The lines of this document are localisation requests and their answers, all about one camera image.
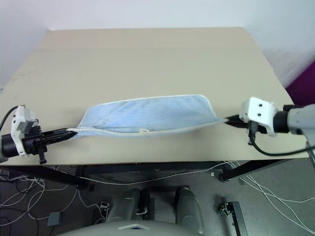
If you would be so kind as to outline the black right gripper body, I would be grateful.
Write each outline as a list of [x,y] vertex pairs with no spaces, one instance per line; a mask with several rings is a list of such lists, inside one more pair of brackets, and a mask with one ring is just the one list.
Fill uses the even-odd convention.
[[239,115],[236,115],[236,127],[248,129],[248,126],[248,122],[245,122],[243,119],[240,118]]

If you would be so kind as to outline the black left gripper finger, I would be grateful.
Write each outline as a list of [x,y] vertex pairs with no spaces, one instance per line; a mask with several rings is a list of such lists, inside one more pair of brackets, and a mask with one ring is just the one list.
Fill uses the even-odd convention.
[[51,145],[54,143],[59,143],[59,142],[63,142],[66,140],[71,139],[72,137],[74,137],[76,134],[53,134],[53,135],[47,135],[44,138],[44,144],[47,145]]
[[69,131],[67,128],[61,128],[56,130],[50,130],[43,132],[45,138],[72,138],[77,132]]

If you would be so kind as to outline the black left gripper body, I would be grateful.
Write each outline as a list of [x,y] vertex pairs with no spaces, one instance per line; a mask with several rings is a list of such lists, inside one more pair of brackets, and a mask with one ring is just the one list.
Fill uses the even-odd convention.
[[39,155],[39,163],[46,164],[45,152],[47,146],[44,142],[44,135],[41,127],[36,121],[27,121],[23,128],[24,138],[22,139],[23,147],[26,154]]

